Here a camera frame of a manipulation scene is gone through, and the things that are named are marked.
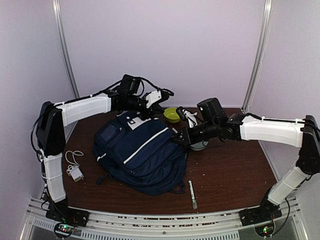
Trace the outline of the navy blue student backpack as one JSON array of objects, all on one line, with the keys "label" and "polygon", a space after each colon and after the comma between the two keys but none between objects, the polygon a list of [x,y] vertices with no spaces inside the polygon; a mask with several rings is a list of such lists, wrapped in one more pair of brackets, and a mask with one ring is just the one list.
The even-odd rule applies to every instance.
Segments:
[{"label": "navy blue student backpack", "polygon": [[172,141],[172,129],[160,119],[141,117],[127,111],[104,124],[93,139],[96,161],[112,178],[143,194],[184,193],[184,148]]}]

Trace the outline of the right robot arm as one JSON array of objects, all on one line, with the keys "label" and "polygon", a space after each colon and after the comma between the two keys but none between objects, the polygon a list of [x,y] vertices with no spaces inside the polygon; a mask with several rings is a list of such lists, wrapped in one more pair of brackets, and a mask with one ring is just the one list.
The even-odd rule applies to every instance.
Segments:
[{"label": "right robot arm", "polygon": [[256,225],[281,217],[280,204],[305,181],[320,172],[320,130],[312,115],[300,119],[275,119],[253,113],[235,113],[228,117],[217,98],[197,104],[202,119],[182,106],[176,109],[188,126],[180,129],[173,141],[191,146],[213,138],[235,141],[265,141],[299,149],[298,159],[272,186],[260,205],[239,212],[243,226]]}]

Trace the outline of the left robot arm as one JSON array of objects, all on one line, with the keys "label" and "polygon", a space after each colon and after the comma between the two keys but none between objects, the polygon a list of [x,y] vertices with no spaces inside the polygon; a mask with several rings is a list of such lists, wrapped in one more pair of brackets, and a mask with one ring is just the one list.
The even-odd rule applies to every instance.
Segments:
[{"label": "left robot arm", "polygon": [[161,111],[160,103],[174,93],[148,79],[125,74],[121,80],[97,93],[80,98],[42,104],[30,140],[41,164],[41,177],[49,203],[47,218],[69,225],[85,226],[89,213],[69,207],[64,189],[62,159],[66,147],[65,128],[80,120],[115,111],[137,111],[143,118]]}]

